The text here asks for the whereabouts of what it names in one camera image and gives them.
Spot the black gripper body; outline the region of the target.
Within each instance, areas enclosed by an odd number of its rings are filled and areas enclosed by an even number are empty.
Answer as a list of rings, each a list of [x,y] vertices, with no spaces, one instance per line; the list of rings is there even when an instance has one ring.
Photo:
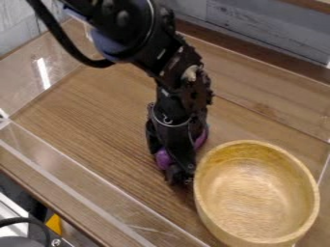
[[[158,138],[170,157],[175,160],[185,158],[197,159],[197,150],[194,148],[195,140],[202,135],[206,124],[206,111],[193,115],[193,117],[181,124],[167,123],[165,119],[157,117],[157,105],[149,104],[149,121],[153,122],[157,129]]]

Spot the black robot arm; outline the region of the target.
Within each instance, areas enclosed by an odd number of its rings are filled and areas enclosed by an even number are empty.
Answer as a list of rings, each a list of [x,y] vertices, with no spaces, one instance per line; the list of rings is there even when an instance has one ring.
[[[202,56],[177,32],[175,16],[159,0],[62,0],[69,14],[91,26],[93,43],[107,61],[131,63],[157,83],[147,106],[150,153],[171,184],[194,179],[197,150],[209,126],[211,80]]]

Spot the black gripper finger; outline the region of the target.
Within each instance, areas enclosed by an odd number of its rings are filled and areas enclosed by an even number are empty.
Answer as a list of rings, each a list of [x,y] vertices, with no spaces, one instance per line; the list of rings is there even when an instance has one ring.
[[[175,160],[169,157],[165,160],[165,180],[170,185],[187,184],[194,178],[195,170],[195,158]]]
[[[151,121],[146,123],[146,139],[150,153],[155,154],[163,147],[161,140],[158,138],[157,129]]]

